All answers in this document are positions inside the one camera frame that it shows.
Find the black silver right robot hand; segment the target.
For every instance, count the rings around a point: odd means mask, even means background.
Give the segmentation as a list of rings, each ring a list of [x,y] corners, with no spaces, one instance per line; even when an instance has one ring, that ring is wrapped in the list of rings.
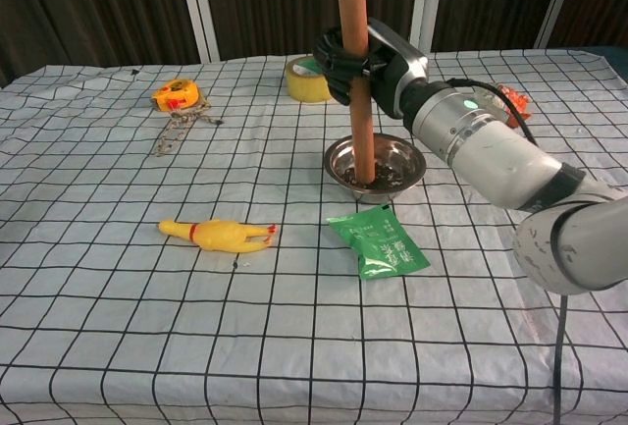
[[[332,27],[320,35],[313,49],[328,85],[338,103],[350,103],[350,85],[355,79],[370,82],[371,96],[391,118],[403,117],[401,95],[412,82],[428,78],[428,59],[385,23],[368,20],[368,40],[373,48],[360,58],[343,48],[341,29]]]

